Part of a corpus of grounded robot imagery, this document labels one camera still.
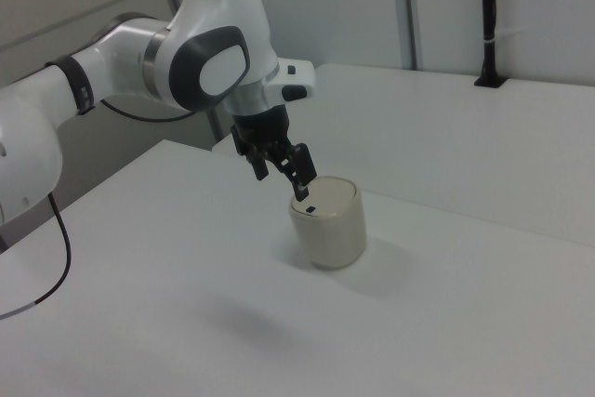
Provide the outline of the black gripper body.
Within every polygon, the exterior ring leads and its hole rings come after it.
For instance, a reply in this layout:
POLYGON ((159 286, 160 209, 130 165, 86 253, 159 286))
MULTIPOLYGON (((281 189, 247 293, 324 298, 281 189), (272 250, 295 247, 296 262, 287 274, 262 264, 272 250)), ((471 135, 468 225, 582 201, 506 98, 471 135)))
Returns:
POLYGON ((289 117, 284 105, 252 115, 234 115, 231 135, 239 155, 252 149, 259 153, 270 152, 287 155, 291 143, 287 136, 289 117))

